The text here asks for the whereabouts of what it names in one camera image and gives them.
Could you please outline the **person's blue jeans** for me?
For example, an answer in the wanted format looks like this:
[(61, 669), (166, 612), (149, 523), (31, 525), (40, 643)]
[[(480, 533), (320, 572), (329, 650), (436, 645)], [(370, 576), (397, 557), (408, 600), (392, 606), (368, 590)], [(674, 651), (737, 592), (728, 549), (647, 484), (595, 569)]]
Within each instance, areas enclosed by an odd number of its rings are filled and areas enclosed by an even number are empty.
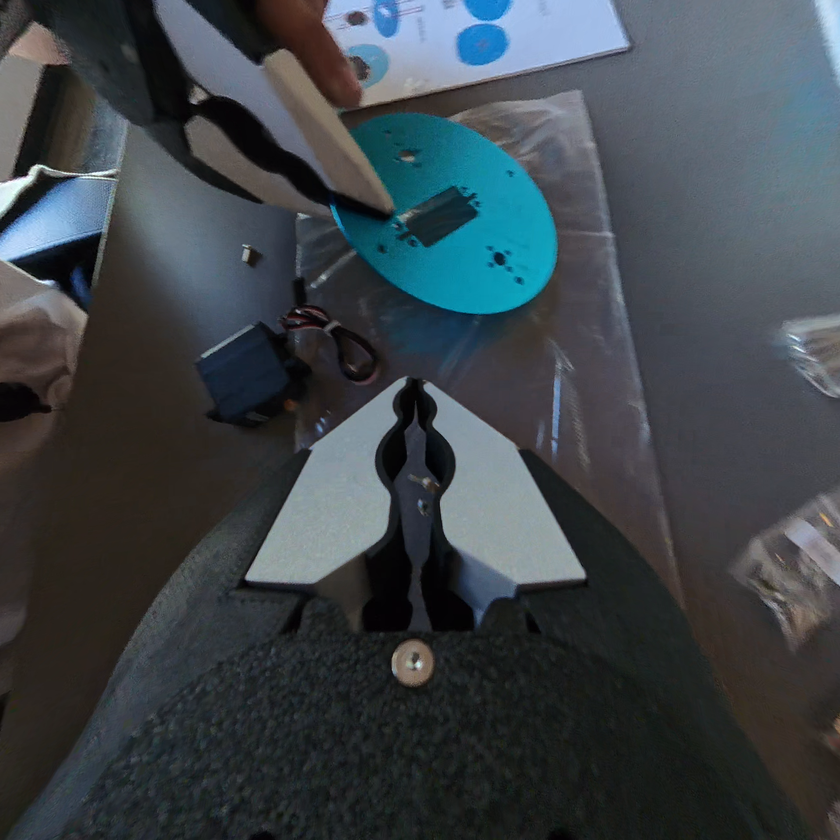
[(91, 305), (116, 171), (73, 174), (41, 164), (1, 184), (1, 259), (80, 310)]

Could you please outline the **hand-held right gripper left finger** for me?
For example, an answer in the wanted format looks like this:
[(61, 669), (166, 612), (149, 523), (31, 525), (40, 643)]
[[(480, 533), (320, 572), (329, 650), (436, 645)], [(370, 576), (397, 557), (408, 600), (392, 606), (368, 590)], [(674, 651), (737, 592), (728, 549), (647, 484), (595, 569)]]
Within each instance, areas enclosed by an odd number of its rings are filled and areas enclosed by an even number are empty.
[(245, 587), (331, 600), (355, 631), (410, 622), (412, 565), (395, 483), (416, 400), (417, 382), (398, 379), (300, 452)]

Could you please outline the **person's left hand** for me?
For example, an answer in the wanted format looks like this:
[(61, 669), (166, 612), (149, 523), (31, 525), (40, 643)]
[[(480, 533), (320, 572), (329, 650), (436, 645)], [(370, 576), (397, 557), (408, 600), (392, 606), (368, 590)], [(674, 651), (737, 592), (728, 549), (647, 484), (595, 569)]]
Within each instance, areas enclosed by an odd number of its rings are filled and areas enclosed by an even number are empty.
[(323, 23), (325, 1), (255, 1), (261, 25), (288, 49), (331, 104), (355, 109), (363, 88), (354, 67)]

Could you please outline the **white instruction sheet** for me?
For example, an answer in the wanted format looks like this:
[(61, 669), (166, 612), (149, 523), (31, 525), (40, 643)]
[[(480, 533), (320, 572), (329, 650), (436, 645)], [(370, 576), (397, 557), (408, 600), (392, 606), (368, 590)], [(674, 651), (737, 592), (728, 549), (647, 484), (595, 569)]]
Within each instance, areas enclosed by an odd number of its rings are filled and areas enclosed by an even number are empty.
[(331, 1), (324, 24), (373, 107), (629, 48), (609, 1)]

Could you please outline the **blue round metal plate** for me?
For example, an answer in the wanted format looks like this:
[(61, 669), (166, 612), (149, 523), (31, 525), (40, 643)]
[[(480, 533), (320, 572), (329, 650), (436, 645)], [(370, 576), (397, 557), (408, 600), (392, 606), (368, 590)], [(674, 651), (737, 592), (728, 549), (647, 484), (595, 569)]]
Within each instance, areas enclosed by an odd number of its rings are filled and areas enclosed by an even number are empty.
[(395, 112), (351, 130), (395, 205), (386, 220), (334, 204), (356, 254), (411, 297), (451, 312), (509, 312), (549, 283), (558, 235), (530, 174), (465, 125)]

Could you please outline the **clear plastic bag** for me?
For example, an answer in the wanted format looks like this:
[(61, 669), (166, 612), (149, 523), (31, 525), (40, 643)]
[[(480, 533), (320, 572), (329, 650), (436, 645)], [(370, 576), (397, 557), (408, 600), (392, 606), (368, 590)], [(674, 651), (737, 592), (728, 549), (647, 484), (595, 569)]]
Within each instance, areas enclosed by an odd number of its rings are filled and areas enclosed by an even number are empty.
[(451, 119), (508, 152), (542, 191), (558, 236), (553, 276), (515, 311), (445, 311), (385, 282), (336, 223), (298, 216), (296, 272), (308, 300), (369, 340), (381, 369), (372, 384), (353, 385), (337, 372), (329, 339), (298, 338), (316, 381), (297, 415), (296, 445), (314, 444), (394, 379), (429, 380), (551, 465), (684, 606), (584, 95), (496, 102)]

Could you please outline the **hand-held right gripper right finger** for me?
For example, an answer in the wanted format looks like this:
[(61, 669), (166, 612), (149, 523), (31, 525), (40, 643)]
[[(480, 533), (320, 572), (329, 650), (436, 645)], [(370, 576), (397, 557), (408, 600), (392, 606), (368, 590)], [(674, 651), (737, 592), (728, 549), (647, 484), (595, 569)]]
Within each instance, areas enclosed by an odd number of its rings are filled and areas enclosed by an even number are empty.
[(420, 426), (437, 485), (421, 578), (433, 625), (480, 625), (493, 602), (586, 582), (516, 444), (427, 381)]

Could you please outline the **pile of small screw bags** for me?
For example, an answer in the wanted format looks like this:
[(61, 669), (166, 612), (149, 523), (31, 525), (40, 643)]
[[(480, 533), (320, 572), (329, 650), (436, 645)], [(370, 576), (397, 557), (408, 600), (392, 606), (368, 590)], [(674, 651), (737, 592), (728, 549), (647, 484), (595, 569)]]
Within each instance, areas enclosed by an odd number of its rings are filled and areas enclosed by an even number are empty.
[[(778, 336), (798, 375), (838, 403), (838, 313), (783, 322)], [(730, 573), (772, 614), (791, 654), (830, 628), (837, 632), (838, 482), (752, 538)]]

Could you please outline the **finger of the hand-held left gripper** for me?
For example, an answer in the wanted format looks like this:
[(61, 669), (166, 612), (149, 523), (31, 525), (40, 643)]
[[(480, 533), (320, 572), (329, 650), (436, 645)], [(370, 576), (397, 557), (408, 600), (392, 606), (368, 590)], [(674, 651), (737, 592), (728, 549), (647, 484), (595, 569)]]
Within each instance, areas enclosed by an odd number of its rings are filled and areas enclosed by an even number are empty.
[(297, 150), (284, 150), (260, 124), (238, 115), (199, 112), (186, 123), (186, 141), (199, 162), (247, 198), (293, 214), (327, 216), (322, 174)]
[(372, 164), (298, 59), (257, 19), (254, 2), (154, 2), (185, 73), (192, 115), (260, 123), (281, 148), (316, 165), (334, 204), (388, 218), (394, 203)]

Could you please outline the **black servo motor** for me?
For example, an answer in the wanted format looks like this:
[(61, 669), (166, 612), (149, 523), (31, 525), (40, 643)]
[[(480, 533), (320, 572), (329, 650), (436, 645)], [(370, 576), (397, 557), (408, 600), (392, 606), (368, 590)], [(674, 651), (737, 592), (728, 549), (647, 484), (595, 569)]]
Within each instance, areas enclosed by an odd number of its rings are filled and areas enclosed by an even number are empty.
[(202, 353), (194, 367), (212, 403), (209, 421), (260, 427), (293, 412), (308, 390), (310, 365), (288, 336), (254, 322)]

